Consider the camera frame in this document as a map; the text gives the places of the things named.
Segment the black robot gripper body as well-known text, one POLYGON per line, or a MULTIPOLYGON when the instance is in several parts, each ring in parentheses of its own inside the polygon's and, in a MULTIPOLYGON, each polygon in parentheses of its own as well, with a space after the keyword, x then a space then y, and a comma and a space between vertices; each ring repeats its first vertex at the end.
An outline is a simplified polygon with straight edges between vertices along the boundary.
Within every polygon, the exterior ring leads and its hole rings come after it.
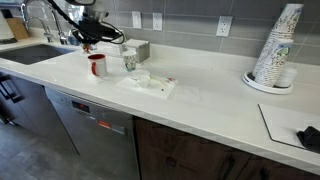
POLYGON ((79 34, 81 38, 82 48, 84 50, 92 50, 93 45, 96 45, 98 43, 98 40, 87 37, 85 35, 79 34))

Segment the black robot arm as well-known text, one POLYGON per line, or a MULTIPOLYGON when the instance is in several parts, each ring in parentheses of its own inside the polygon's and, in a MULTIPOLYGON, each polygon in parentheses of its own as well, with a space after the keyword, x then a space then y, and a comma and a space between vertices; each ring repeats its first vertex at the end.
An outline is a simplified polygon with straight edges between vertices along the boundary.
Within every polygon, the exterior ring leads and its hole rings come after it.
POLYGON ((72 20, 54 0, 47 1, 73 26, 72 35, 81 44, 84 51, 89 52, 90 47, 100 41, 117 45, 124 43, 124 33, 111 23, 104 21, 109 15, 103 4, 104 0, 65 0, 68 4, 84 7, 77 22, 72 20))

